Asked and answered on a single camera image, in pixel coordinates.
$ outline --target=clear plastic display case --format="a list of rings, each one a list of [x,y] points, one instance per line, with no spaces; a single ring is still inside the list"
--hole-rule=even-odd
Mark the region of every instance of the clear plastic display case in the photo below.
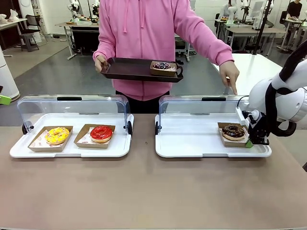
[[[12,147],[12,157],[121,157],[130,149],[134,118],[124,96],[26,96],[17,107],[24,122],[24,135]],[[77,147],[74,140],[85,124],[116,126],[107,149]],[[38,132],[47,126],[73,126],[72,135],[62,152],[33,152],[28,148]]]
[[[155,117],[155,148],[162,157],[268,157],[269,146],[225,147],[218,122],[239,123],[238,96],[164,96]],[[239,103],[248,110],[248,100]]]

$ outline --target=white tray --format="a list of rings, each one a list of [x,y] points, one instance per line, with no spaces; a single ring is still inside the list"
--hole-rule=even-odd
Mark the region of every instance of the white tray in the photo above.
[[[225,147],[217,122],[238,123],[236,114],[162,114],[162,129],[155,136],[155,150],[161,157],[269,157],[269,146]]]
[[[133,125],[133,115],[127,121]],[[107,149],[79,148],[73,142],[84,124],[115,125],[113,137]],[[33,152],[28,146],[33,138],[44,126],[73,126],[72,136],[63,152]],[[122,157],[129,152],[131,135],[124,127],[123,114],[46,114],[35,124],[34,129],[23,135],[11,148],[10,155],[15,158],[42,158],[42,157]]]

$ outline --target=green object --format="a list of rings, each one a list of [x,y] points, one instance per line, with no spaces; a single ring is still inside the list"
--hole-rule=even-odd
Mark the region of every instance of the green object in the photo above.
[[[253,146],[253,143],[251,143],[250,139],[248,139],[248,142],[245,144],[245,147],[250,149]]]
[[[7,96],[0,95],[0,104],[6,104],[9,105],[11,103],[11,98]]]

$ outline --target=desk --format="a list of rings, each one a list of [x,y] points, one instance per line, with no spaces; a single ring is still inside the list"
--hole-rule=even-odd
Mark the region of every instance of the desk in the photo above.
[[[252,88],[261,80],[272,78],[282,70],[282,67],[257,54],[233,54],[236,67],[240,71],[236,80],[238,95],[249,95]],[[230,94],[230,88],[226,88],[225,94]]]
[[[284,21],[285,21],[285,22],[288,22],[288,25],[287,25],[287,28],[286,28],[286,31],[285,31],[286,34],[285,34],[285,36],[283,37],[282,45],[281,45],[280,47],[278,47],[278,48],[280,48],[280,49],[283,49],[284,43],[285,43],[285,41],[286,41],[286,35],[287,35],[287,33],[288,33],[288,30],[289,30],[290,26],[291,26],[292,24],[295,25],[295,24],[301,24],[301,23],[302,23],[301,20],[297,21],[297,20],[292,20],[292,19],[285,19]],[[291,41],[293,40],[294,34],[295,34],[295,31],[294,31],[294,32],[291,32],[291,37],[290,37],[290,39],[289,39],[289,41],[288,41],[288,44],[290,44]]]
[[[179,35],[175,34],[175,40],[178,39],[178,38],[182,39]],[[191,47],[191,45],[190,45],[189,42],[185,41],[185,43],[186,43],[186,46],[185,46],[184,49],[175,49],[175,52],[178,52],[178,53],[182,52],[182,53],[184,53],[185,56],[186,56],[187,62],[190,62],[190,47]]]
[[[71,48],[71,42],[70,42],[70,39],[68,37],[68,34],[67,34],[67,29],[66,27],[68,28],[71,28],[71,27],[88,27],[88,28],[99,28],[99,24],[97,23],[92,23],[91,25],[77,25],[77,23],[74,23],[74,24],[66,24],[66,23],[60,23],[60,24],[56,24],[56,26],[59,26],[59,27],[63,27],[64,28],[64,31],[65,31],[65,35],[66,35],[66,40],[67,40],[67,43],[68,43],[68,48],[69,48],[69,51],[71,53],[71,55],[67,58],[67,60],[70,60],[72,59],[74,56],[76,56],[77,54],[73,52],[72,48]]]
[[[12,159],[0,127],[0,223],[23,229],[289,229],[307,226],[307,175],[270,136],[266,159],[163,159],[154,115],[135,115],[120,159]]]
[[[240,23],[240,24],[226,24],[227,21],[222,21],[222,20],[219,20],[219,19],[215,19],[215,21],[217,22],[217,35],[216,37],[219,39],[220,38],[220,30],[221,30],[221,25],[222,27],[224,27],[224,25],[226,27],[232,27],[232,26],[243,26],[243,27],[252,27],[252,25],[246,25],[246,24],[243,24],[243,23]]]
[[[294,44],[293,44],[293,49],[296,50],[296,48],[298,47],[299,45],[299,41],[301,39],[301,35],[302,35],[302,32],[304,32],[304,35],[303,35],[303,38],[302,38],[302,42],[303,43],[304,41],[306,41],[307,39],[307,26],[300,26],[299,29],[298,29],[298,32],[297,32],[297,35],[296,35],[296,39],[294,41]]]
[[[230,27],[226,29],[226,35],[225,35],[225,40],[224,40],[225,43],[227,43],[227,37],[228,37],[229,31],[233,33],[231,37],[230,46],[232,46],[234,37],[253,37],[253,36],[257,36],[257,34],[259,33],[259,31],[253,30],[251,27]],[[273,35],[273,39],[272,39],[269,51],[266,56],[269,56],[271,54],[271,51],[274,45],[274,39],[276,37],[276,34],[279,34],[279,33],[285,34],[285,31],[281,29],[277,29],[277,28],[268,28],[268,27],[264,28],[263,33],[262,33],[263,37],[267,38]]]
[[[25,21],[27,21],[26,18],[20,18],[18,21],[15,21],[15,22],[9,22],[9,23],[6,23],[6,24],[0,24],[0,31],[8,29],[8,28],[11,28],[11,27],[14,27],[14,26],[17,26],[18,33],[19,33],[19,35],[21,35],[18,23],[24,22],[24,25],[25,25],[25,28],[26,28],[27,25],[26,25]],[[4,57],[8,58],[8,57],[12,57],[12,55],[4,55]]]

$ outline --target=hoodie drawstring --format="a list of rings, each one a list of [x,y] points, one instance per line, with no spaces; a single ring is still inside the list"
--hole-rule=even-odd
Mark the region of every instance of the hoodie drawstring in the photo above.
[[[129,1],[126,0],[126,8],[125,8],[125,19],[124,19],[124,33],[127,33],[127,17],[128,17],[128,8],[129,8]],[[141,7],[141,28],[144,28],[145,25],[145,3],[143,0],[140,1],[140,7]]]
[[[144,28],[145,24],[145,3],[143,0],[140,0],[140,6],[141,6],[141,28]]]
[[[130,1],[130,0],[126,0],[125,21],[124,21],[124,33],[127,33],[127,16],[128,16],[129,1]]]

